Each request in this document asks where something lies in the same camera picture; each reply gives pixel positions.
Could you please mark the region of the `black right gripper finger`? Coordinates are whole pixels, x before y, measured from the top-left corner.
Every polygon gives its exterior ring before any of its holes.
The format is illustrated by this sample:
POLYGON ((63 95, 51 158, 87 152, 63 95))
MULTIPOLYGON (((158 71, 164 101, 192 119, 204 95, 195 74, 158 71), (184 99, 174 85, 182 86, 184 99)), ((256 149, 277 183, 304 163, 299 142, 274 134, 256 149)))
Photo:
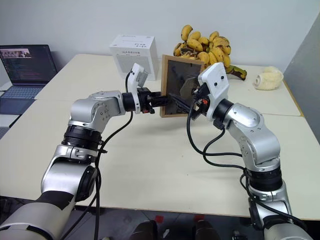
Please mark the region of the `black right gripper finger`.
POLYGON ((194 103, 193 102, 187 103, 184 101, 176 101, 175 104, 184 113, 191 115, 191 116, 194 114, 194 103))
POLYGON ((179 95, 176 95, 174 93, 169 93, 168 94, 169 98, 171 99, 172 102, 175 103, 176 105, 176 101, 182 101, 182 102, 186 102, 184 99, 182 99, 179 95))

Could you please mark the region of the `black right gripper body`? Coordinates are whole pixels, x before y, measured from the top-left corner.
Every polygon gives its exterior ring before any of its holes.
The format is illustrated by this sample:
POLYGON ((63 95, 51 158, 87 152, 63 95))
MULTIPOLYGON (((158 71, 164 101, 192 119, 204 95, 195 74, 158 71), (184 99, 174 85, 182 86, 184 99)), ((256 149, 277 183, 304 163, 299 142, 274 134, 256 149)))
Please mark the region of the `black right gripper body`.
POLYGON ((191 119, 196 119, 200 115, 207 115, 210 106, 209 88, 206 83, 203 83, 193 93, 193 103, 191 104, 191 119))

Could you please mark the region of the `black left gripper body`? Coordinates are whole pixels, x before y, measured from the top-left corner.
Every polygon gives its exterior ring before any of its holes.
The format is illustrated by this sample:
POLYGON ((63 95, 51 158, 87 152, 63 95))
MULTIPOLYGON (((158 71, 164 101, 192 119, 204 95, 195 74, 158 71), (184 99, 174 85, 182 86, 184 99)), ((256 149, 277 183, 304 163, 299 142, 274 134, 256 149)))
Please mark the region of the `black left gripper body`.
POLYGON ((138 87, 137 95, 140 104, 140 112, 142 114, 154 114, 155 110, 151 106, 152 92, 146 87, 138 87))

